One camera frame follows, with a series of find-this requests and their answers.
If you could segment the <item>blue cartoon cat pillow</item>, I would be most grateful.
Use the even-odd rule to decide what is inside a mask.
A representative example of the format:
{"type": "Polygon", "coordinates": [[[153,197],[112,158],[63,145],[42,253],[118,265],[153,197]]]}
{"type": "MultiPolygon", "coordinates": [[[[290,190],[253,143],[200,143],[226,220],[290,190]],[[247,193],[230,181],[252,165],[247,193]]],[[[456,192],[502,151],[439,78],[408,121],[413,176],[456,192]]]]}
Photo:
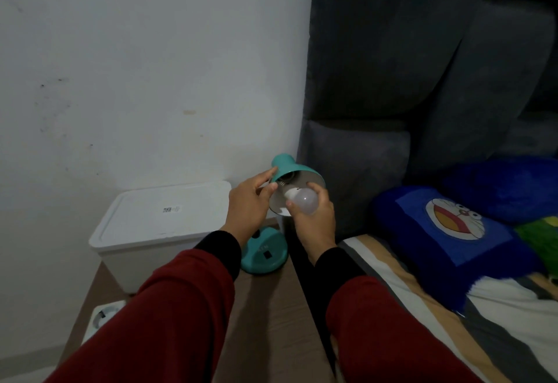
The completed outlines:
{"type": "Polygon", "coordinates": [[[540,257],[510,226],[442,196],[436,189],[401,186],[370,203],[374,233],[446,309],[462,313],[472,286],[546,274],[540,257]]]}

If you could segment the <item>person's right forearm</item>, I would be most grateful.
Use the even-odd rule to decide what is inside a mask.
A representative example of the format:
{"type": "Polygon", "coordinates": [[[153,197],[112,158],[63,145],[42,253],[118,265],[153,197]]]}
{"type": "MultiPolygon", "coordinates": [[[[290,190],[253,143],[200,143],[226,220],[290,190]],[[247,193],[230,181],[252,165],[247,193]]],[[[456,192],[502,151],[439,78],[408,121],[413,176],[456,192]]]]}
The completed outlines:
{"type": "Polygon", "coordinates": [[[340,247],[309,251],[345,383],[482,383],[340,247]]]}

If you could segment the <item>white power strip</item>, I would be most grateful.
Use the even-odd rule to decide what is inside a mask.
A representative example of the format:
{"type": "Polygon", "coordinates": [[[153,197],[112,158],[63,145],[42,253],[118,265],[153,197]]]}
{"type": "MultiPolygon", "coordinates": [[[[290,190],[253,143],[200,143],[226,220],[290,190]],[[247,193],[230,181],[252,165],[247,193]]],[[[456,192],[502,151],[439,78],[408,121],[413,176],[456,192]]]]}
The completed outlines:
{"type": "Polygon", "coordinates": [[[125,305],[126,300],[119,300],[116,302],[103,304],[93,309],[89,322],[85,329],[85,334],[82,339],[81,345],[87,342],[94,334],[113,316],[115,316],[125,305]]]}

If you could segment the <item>person's left forearm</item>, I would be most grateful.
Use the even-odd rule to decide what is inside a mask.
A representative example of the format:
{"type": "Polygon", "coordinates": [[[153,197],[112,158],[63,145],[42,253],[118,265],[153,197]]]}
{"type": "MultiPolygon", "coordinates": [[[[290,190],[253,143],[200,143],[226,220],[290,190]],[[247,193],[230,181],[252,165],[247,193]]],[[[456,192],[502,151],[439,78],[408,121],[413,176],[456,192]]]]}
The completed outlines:
{"type": "Polygon", "coordinates": [[[155,270],[45,383],[212,383],[248,239],[214,231],[155,270]]]}

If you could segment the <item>teal desk lamp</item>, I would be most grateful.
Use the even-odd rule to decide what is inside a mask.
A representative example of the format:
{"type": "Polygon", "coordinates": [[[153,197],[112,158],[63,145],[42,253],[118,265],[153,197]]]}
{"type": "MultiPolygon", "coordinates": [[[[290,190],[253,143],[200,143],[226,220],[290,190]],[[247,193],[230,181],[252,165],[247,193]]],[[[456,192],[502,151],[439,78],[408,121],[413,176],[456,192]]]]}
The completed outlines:
{"type": "MultiPolygon", "coordinates": [[[[293,180],[307,186],[314,182],[325,188],[323,177],[314,169],[298,163],[290,154],[279,154],[271,163],[278,170],[271,182],[293,180]]],[[[266,275],[283,267],[289,257],[289,246],[285,238],[285,224],[291,217],[283,204],[279,186],[269,201],[269,211],[277,221],[276,227],[261,227],[249,239],[242,251],[241,269],[251,275],[266,275]]]]}

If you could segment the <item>green plush toy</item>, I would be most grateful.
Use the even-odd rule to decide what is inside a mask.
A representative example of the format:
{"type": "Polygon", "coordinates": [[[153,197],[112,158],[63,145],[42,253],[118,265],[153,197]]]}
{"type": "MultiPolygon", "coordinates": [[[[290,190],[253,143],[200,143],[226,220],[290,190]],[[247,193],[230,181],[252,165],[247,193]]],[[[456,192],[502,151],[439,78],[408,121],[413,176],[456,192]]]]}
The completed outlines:
{"type": "Polygon", "coordinates": [[[515,227],[545,264],[551,280],[558,280],[558,216],[542,218],[515,227]]]}

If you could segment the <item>white light bulb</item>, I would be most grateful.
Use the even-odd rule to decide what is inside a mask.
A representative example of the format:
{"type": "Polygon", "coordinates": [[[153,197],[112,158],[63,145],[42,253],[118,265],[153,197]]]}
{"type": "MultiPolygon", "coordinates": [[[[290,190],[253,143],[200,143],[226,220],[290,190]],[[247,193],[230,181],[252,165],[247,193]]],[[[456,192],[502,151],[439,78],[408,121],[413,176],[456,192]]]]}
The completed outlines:
{"type": "Polygon", "coordinates": [[[277,181],[283,204],[292,202],[306,215],[312,215],[319,206],[319,197],[315,191],[303,183],[280,179],[277,181]]]}

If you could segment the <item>white plastic storage box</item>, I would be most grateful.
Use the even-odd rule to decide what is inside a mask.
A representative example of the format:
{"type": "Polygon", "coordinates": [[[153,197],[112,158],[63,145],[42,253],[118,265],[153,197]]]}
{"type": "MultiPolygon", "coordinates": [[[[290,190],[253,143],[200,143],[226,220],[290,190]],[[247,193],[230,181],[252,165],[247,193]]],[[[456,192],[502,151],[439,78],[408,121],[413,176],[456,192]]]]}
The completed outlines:
{"type": "Polygon", "coordinates": [[[119,194],[89,239],[127,294],[136,294],[159,267],[220,229],[229,182],[137,189],[119,194]]]}

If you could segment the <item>blue fluffy pillow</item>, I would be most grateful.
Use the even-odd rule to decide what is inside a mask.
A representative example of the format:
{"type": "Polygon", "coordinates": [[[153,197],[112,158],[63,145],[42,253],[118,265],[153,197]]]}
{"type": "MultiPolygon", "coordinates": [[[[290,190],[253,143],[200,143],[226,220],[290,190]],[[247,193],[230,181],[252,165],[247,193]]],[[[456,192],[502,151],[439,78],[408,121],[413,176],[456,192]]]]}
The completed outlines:
{"type": "Polygon", "coordinates": [[[511,225],[558,216],[558,159],[516,156],[462,164],[437,184],[444,196],[511,225]]]}

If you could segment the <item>striped bed sheet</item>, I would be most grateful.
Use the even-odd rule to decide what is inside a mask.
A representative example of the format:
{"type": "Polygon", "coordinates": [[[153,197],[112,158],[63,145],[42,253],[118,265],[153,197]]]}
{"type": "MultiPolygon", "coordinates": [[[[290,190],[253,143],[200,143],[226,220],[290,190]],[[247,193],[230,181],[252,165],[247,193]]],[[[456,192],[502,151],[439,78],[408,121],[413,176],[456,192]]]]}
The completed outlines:
{"type": "Polygon", "coordinates": [[[485,383],[558,383],[558,286],[544,275],[483,277],[454,313],[385,241],[362,235],[339,247],[485,383]]]}

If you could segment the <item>person's left hand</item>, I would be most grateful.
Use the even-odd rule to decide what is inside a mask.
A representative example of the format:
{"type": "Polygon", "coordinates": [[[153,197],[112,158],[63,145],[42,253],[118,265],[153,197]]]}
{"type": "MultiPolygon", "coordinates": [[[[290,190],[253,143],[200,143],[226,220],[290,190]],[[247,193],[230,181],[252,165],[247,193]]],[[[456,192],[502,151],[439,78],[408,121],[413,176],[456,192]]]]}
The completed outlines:
{"type": "Polygon", "coordinates": [[[234,236],[241,249],[266,219],[269,203],[260,201],[260,188],[271,182],[277,170],[273,167],[250,177],[229,192],[228,213],[221,230],[234,236]]]}

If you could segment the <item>grey upholstered headboard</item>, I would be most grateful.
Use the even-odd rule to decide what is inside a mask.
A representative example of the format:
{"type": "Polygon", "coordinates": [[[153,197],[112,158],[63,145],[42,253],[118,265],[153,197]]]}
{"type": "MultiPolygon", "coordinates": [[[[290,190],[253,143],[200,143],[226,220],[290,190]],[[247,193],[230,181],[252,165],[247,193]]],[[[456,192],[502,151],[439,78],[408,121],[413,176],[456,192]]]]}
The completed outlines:
{"type": "Polygon", "coordinates": [[[297,159],[337,239],[458,164],[558,157],[558,0],[312,0],[297,159]]]}

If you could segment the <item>person's right hand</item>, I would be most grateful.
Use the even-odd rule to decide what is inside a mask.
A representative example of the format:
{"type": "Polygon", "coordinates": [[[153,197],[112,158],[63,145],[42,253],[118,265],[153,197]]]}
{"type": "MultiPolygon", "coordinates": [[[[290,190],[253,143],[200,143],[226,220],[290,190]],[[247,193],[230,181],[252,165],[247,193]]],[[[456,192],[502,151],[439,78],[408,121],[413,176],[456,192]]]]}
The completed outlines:
{"type": "Polygon", "coordinates": [[[317,193],[319,206],[312,215],[303,214],[294,225],[297,237],[314,266],[326,251],[337,246],[336,221],[334,205],[329,199],[328,191],[314,182],[308,182],[307,186],[317,193]]]}

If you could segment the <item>wooden bedside table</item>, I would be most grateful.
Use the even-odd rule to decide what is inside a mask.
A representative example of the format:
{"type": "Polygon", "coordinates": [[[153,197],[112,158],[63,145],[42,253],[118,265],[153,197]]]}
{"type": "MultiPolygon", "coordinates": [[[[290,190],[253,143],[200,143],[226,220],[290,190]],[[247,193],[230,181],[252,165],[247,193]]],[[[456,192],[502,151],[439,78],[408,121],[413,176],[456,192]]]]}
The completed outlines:
{"type": "Polygon", "coordinates": [[[335,383],[295,266],[241,271],[215,383],[335,383]]]}

